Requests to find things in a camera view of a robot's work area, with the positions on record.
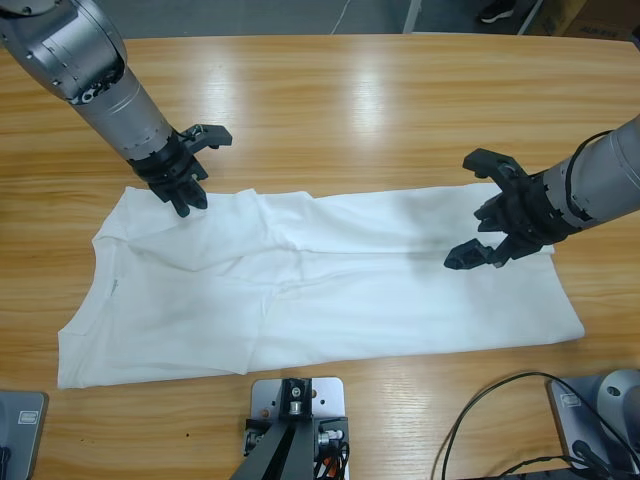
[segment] wood grain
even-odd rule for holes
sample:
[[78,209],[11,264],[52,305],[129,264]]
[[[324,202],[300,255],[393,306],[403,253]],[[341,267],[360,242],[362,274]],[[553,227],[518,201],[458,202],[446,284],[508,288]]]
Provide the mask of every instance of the wood grain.
[[[635,116],[631,44],[420,35],[136,40],[130,64],[176,128],[220,123],[234,145],[203,151],[209,191],[313,195],[469,183],[476,147],[530,172]],[[0,388],[51,397],[36,478],[228,477],[241,461],[258,378],[344,380],[352,478],[428,478],[479,388],[522,370],[557,375],[640,364],[638,215],[557,248],[587,336],[535,348],[344,362],[247,376],[56,389],[56,332],[91,284],[90,240],[129,167],[0,52]],[[560,451],[539,380],[477,406],[450,476],[496,473]]]

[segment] gray floor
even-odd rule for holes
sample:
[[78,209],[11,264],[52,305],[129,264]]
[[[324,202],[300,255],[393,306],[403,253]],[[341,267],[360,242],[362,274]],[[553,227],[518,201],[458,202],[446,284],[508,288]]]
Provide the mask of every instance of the gray floor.
[[[534,0],[493,25],[475,16],[491,0],[423,0],[416,31],[518,31]],[[98,0],[125,38],[328,34],[345,0]],[[400,33],[410,0],[351,0],[336,33]]]

